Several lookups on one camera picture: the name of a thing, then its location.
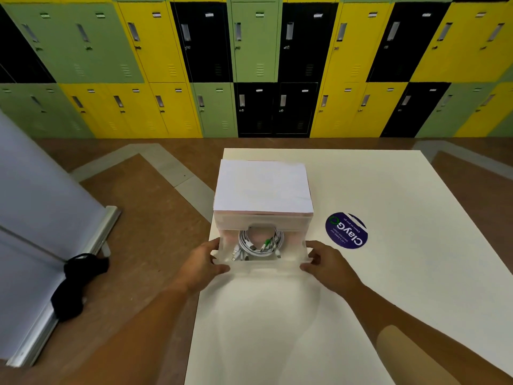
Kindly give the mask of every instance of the purple sticker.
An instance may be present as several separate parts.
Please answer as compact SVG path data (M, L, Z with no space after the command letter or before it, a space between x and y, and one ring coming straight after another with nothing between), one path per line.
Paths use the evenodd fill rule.
M350 214L362 226L363 222ZM367 242L368 233L343 212L332 214L326 220L326 233L337 245L344 248L359 248Z

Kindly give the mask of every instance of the floor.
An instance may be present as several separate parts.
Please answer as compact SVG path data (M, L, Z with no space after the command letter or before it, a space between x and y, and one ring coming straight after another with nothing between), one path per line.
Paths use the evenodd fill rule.
M449 142L513 167L513 138L450 139ZM72 171L131 143L160 143L215 190L224 148L411 149L416 140L195 139L41 140L39 145ZM504 264L513 272L513 181L445 152L432 165ZM141 155L91 178L82 186L104 205L123 209L110 237L111 268L86 290L77 318L59 324L35 366L0 367L0 383L54 384L69 374L169 283L190 249L208 239L210 223ZM169 342L158 384L183 384L197 296L184 310Z

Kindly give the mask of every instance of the forearm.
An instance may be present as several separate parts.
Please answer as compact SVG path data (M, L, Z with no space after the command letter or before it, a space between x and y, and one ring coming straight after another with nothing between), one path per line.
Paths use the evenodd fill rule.
M187 291L171 285L126 323L63 385L153 384Z
M388 344L393 349L402 345L404 351L408 351L407 357L411 358L415 353L414 345L416 345L419 348L417 351L419 359L424 359L426 366L431 365L430 357L462 384L513 383L510 376L472 350L407 314L367 286L359 284L350 292L344 292L342 296L351 306L370 341L377 347L380 356L383 351L390 351L385 346ZM397 327L400 332L387 328L390 325ZM422 357L421 351L425 353L425 357ZM390 360L381 358L385 366L390 363Z

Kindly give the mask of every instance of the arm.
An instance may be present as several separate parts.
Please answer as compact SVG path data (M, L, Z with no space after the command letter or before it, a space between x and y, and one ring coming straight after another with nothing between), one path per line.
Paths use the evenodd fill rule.
M397 384L513 384L472 350L363 285L338 250L318 241L306 246L313 260L301 270L346 300Z
M62 384L155 383L165 347L187 299L206 288L215 276L230 270L228 265L211 262L214 257L210 252L218 247L219 238L195 248L171 284Z

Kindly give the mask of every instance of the hand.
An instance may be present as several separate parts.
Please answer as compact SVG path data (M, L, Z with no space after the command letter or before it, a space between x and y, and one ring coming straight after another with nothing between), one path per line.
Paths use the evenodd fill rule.
M212 239L196 247L189 254L189 258L176 273L170 288L184 290L188 295L197 293L207 287L215 276L230 270L228 265L214 265L215 259L210 255L212 250L219 249L219 238Z
M340 251L317 240L306 241L306 247L312 248L308 256L313 259L311 263L302 263L300 269L313 275L329 290L345 297L353 288L362 285Z

